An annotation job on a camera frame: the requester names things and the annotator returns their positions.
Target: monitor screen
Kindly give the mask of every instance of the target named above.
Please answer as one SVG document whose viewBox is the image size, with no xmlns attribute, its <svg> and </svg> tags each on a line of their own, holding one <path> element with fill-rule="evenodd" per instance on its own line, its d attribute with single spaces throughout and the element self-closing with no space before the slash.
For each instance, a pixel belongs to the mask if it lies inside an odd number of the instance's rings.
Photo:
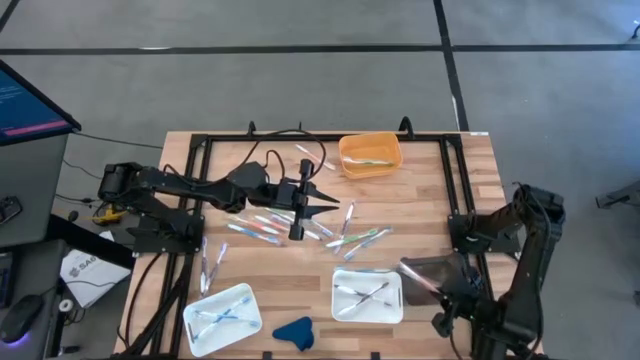
<svg viewBox="0 0 640 360">
<path fill-rule="evenodd" d="M 64 111 L 54 110 L 57 106 L 26 80 L 5 70 L 0 67 L 0 145 L 69 133 L 75 128 Z"/>
</svg>

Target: black wire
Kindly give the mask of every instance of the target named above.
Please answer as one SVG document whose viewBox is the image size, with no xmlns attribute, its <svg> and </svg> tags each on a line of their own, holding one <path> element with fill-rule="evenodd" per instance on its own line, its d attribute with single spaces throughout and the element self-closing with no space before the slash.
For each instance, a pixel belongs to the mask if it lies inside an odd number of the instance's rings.
<svg viewBox="0 0 640 360">
<path fill-rule="evenodd" d="M 69 200 L 65 200 L 65 199 L 60 199 L 60 198 L 58 198 L 57 196 L 56 196 L 56 199 L 58 199 L 58 200 L 60 200 L 60 201 L 62 201 L 62 202 L 66 202 L 67 204 L 80 205 L 80 206 L 86 206 L 86 207 L 88 207 L 89 209 L 93 208 L 93 206 L 91 206 L 91 205 L 89 205 L 89 204 L 83 204 L 83 203 L 80 203 L 80 202 L 75 202 L 75 201 L 69 201 Z"/>
<path fill-rule="evenodd" d="M 89 197 L 82 198 L 82 199 L 80 199 L 80 198 L 72 198 L 72 197 L 69 197 L 69 196 L 60 195 L 58 193 L 56 193 L 56 197 L 60 198 L 60 199 L 63 199 L 63 200 L 67 200 L 67 201 L 76 201 L 76 202 L 79 202 L 79 203 L 82 203 L 82 204 L 91 204 L 91 203 L 94 203 L 96 201 L 100 201 L 99 199 L 92 199 L 92 198 L 89 198 Z"/>
<path fill-rule="evenodd" d="M 89 171 L 87 171 L 85 168 L 83 168 L 82 166 L 78 166 L 78 165 L 73 165 L 70 164 L 67 160 L 62 159 L 62 162 L 67 165 L 68 167 L 72 168 L 72 169 L 78 169 L 81 170 L 82 172 L 84 172 L 85 174 L 91 176 L 94 179 L 98 179 L 98 180 L 102 180 L 102 177 L 98 176 L 98 175 L 94 175 L 92 173 L 90 173 Z"/>
<path fill-rule="evenodd" d="M 123 141 L 123 140 L 116 140 L 116 139 L 109 139 L 109 138 L 103 138 L 103 137 L 99 137 L 99 136 L 87 135 L 87 134 L 83 134 L 83 133 L 74 133 L 74 134 L 78 135 L 78 136 L 83 136 L 83 137 L 86 137 L 86 138 L 89 138 L 89 139 L 102 140 L 102 141 L 112 142 L 112 143 L 116 143 L 116 144 L 140 146 L 140 147 L 146 147 L 146 148 L 150 148 L 150 149 L 161 149 L 162 150 L 162 146 L 142 144 L 142 143 L 134 143 L 134 142 L 130 142 L 130 141 Z"/>
<path fill-rule="evenodd" d="M 89 281 L 84 281 L 84 280 L 73 280 L 73 281 L 65 282 L 65 285 L 69 285 L 69 284 L 76 284 L 76 283 L 80 283 L 80 284 L 88 284 L 88 285 L 92 285 L 92 286 L 95 286 L 95 287 L 105 287 L 105 286 L 109 286 L 109 285 L 116 285 L 116 284 L 117 284 L 117 283 L 115 283 L 115 282 L 108 282 L 108 283 L 104 283 L 104 284 L 100 284 L 100 285 L 98 285 L 98 284 L 94 284 L 94 283 L 89 282 Z M 54 286 L 52 286 L 52 287 L 48 288 L 47 290 L 45 290 L 45 291 L 41 292 L 41 293 L 40 293 L 40 296 L 42 296 L 42 295 L 44 295 L 44 294 L 48 293 L 49 291 L 51 291 L 51 290 L 53 290 L 53 289 L 58 288 L 58 286 L 59 286 L 59 285 L 60 285 L 60 284 L 55 284 Z"/>
<path fill-rule="evenodd" d="M 142 286 L 142 283 L 144 282 L 145 278 L 147 277 L 147 274 L 149 273 L 149 270 L 151 270 L 151 267 L 153 266 L 153 264 L 155 264 L 155 262 L 160 258 L 160 255 L 162 254 L 157 254 L 156 256 L 153 257 L 153 259 L 151 259 L 151 262 L 149 262 L 149 265 L 147 265 L 146 269 L 144 269 L 144 272 L 142 273 L 142 276 L 140 277 L 140 281 L 138 281 L 138 285 L 136 285 L 136 289 L 133 291 L 133 296 L 131 297 L 131 302 L 129 303 L 129 311 L 127 313 L 127 321 L 125 323 L 124 326 L 124 343 L 125 345 L 129 344 L 129 329 L 131 327 L 131 317 L 133 314 L 133 306 L 136 303 L 136 298 L 138 297 L 138 293 L 140 292 L 140 288 Z"/>
<path fill-rule="evenodd" d="M 282 157 L 280 156 L 280 154 L 278 154 L 277 151 L 271 149 L 267 151 L 266 154 L 266 164 L 263 166 L 263 168 L 267 168 L 269 166 L 269 154 L 273 154 L 276 156 L 276 158 L 278 159 L 278 162 L 280 163 L 280 180 L 284 179 L 284 174 L 285 174 L 285 169 L 284 169 L 284 161 L 282 161 Z"/>
<path fill-rule="evenodd" d="M 274 131 L 274 132 L 270 132 L 267 134 L 264 134 L 263 136 L 273 136 L 273 135 L 280 135 L 280 134 L 284 134 L 284 133 L 288 133 L 288 132 L 297 132 L 297 133 L 302 133 L 305 134 L 309 137 L 311 137 L 313 140 L 315 140 L 319 145 L 320 148 L 322 148 L 322 158 L 320 159 L 320 164 L 318 165 L 318 167 L 311 173 L 311 175 L 309 175 L 309 177 L 301 179 L 301 180 L 294 180 L 291 179 L 291 182 L 294 183 L 299 183 L 301 181 L 309 181 L 311 180 L 314 176 L 316 176 L 320 170 L 322 170 L 322 166 L 324 165 L 324 161 L 327 158 L 327 149 L 324 147 L 324 144 L 322 143 L 322 141 L 320 141 L 315 135 L 313 135 L 312 133 L 305 131 L 305 130 L 300 130 L 300 129 L 288 129 L 288 130 L 279 130 L 279 131 Z M 253 155 L 253 153 L 255 152 L 256 148 L 258 147 L 258 145 L 260 145 L 260 142 L 262 142 L 262 139 L 258 139 L 256 141 L 255 144 L 253 144 L 253 147 L 251 148 L 251 150 L 249 150 L 249 153 L 247 154 L 247 156 L 244 158 L 244 160 L 242 160 L 242 162 L 236 166 L 233 170 L 234 171 L 236 169 L 238 169 L 240 166 L 244 165 L 247 163 L 247 161 L 249 160 L 249 158 L 251 157 L 251 155 Z M 284 162 L 282 161 L 282 157 L 280 156 L 280 154 L 278 154 L 277 151 L 271 149 L 268 150 L 266 153 L 266 158 L 267 158 L 267 165 L 269 165 L 269 153 L 273 153 L 276 155 L 276 157 L 278 158 L 278 162 L 280 163 L 280 168 L 282 170 L 282 178 L 284 178 L 285 176 L 285 168 L 284 168 Z M 193 188 L 200 188 L 200 187 L 208 187 L 211 185 L 214 185 L 216 182 L 204 182 L 204 183 L 195 183 L 189 180 L 188 177 L 180 174 L 178 172 L 178 170 L 176 170 L 171 164 L 165 164 L 162 172 L 166 173 L 167 169 L 171 170 L 171 172 L 176 175 L 178 177 L 178 179 L 180 181 L 182 181 L 183 183 L 185 183 L 187 186 L 193 187 Z"/>
<path fill-rule="evenodd" d="M 279 131 L 274 131 L 274 132 L 270 132 L 267 134 L 264 134 L 263 136 L 273 136 L 273 135 L 280 135 L 280 134 L 285 134 L 288 132 L 296 132 L 296 133 L 301 133 L 301 134 L 305 134 L 307 136 L 309 136 L 311 139 L 313 139 L 315 142 L 317 142 L 320 145 L 320 148 L 322 148 L 322 158 L 320 159 L 320 164 L 318 165 L 318 167 L 311 173 L 311 175 L 309 175 L 308 178 L 304 178 L 301 180 L 291 180 L 291 182 L 295 182 L 295 183 L 299 183 L 301 181 L 309 181 L 311 180 L 314 176 L 316 176 L 320 170 L 322 170 L 322 166 L 324 165 L 324 161 L 327 158 L 327 149 L 324 147 L 324 144 L 322 143 L 322 141 L 320 141 L 315 135 L 313 135 L 312 133 L 305 131 L 305 130 L 300 130 L 300 129 L 287 129 L 287 130 L 279 130 Z M 262 142 L 262 139 L 258 139 L 256 141 L 256 143 L 253 145 L 253 147 L 251 148 L 251 150 L 249 150 L 249 154 L 247 154 L 247 157 L 244 158 L 244 160 L 242 160 L 242 162 L 240 163 L 240 165 L 238 165 L 236 167 L 236 169 L 244 164 L 247 163 L 247 161 L 249 160 L 249 158 L 251 157 L 251 155 L 253 155 L 253 152 L 256 150 L 256 148 L 258 147 L 258 145 L 260 145 L 260 143 Z"/>
</svg>

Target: blue sponge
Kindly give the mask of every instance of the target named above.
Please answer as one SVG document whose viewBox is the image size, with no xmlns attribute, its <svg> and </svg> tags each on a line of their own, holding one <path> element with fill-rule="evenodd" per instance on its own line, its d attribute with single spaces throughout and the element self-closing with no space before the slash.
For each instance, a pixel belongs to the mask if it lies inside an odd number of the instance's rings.
<svg viewBox="0 0 640 360">
<path fill-rule="evenodd" d="M 273 331 L 273 337 L 278 340 L 291 341 L 298 347 L 298 350 L 305 351 L 313 346 L 313 331 L 311 318 L 305 316 L 290 324 Z"/>
</svg>

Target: white paper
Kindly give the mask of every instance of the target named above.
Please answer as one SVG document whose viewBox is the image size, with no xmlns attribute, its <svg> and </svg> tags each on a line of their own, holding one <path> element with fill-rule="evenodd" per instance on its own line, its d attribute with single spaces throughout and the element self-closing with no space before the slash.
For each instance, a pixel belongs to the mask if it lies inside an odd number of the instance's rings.
<svg viewBox="0 0 640 360">
<path fill-rule="evenodd" d="M 107 240 L 114 241 L 110 231 L 105 231 L 101 233 L 100 236 Z M 78 280 L 88 281 L 96 285 L 110 282 L 117 283 L 130 273 L 131 271 L 128 269 L 102 261 L 93 255 L 78 250 L 71 250 L 62 260 L 62 267 L 60 268 L 60 277 L 65 283 Z M 88 308 L 93 305 L 96 300 L 100 299 L 102 295 L 106 294 L 113 286 L 114 285 L 96 287 L 84 283 L 71 283 L 67 285 L 78 301 L 78 304 L 83 308 Z"/>
</svg>

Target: black line on floor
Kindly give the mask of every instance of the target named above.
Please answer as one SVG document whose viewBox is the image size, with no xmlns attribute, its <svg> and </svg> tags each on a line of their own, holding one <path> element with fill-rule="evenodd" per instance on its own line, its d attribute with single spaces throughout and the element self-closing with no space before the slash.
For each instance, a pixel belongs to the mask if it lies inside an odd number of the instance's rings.
<svg viewBox="0 0 640 360">
<path fill-rule="evenodd" d="M 442 51 L 427 44 L 347 44 L 282 46 L 210 46 L 162 48 L 40 48 L 0 49 L 0 55 L 197 55 L 197 54 L 306 54 L 306 53 L 411 53 Z"/>
<path fill-rule="evenodd" d="M 442 41 L 442 52 L 444 53 L 444 62 L 447 66 L 447 76 L 449 77 L 449 87 L 451 95 L 455 99 L 455 110 L 458 121 L 458 130 L 469 131 L 469 122 L 467 121 L 467 112 L 464 109 L 464 101 L 462 100 L 462 89 L 458 80 L 458 71 L 456 70 L 456 61 L 453 56 L 451 39 L 449 39 L 449 29 L 447 28 L 447 19 L 444 15 L 444 7 L 442 0 L 433 0 L 433 7 L 436 10 L 438 19 L 438 30 L 440 31 L 440 39 Z"/>
<path fill-rule="evenodd" d="M 9 5 L 4 10 L 4 13 L 2 14 L 2 16 L 0 17 L 0 32 L 2 32 L 5 25 L 7 25 L 9 18 L 13 14 L 13 11 L 16 9 L 16 6 L 18 6 L 19 2 L 20 0 L 11 0 L 11 2 L 9 2 Z"/>
<path fill-rule="evenodd" d="M 573 45 L 453 45 L 453 52 L 589 52 L 640 51 L 640 42 L 625 44 L 573 44 Z"/>
</svg>

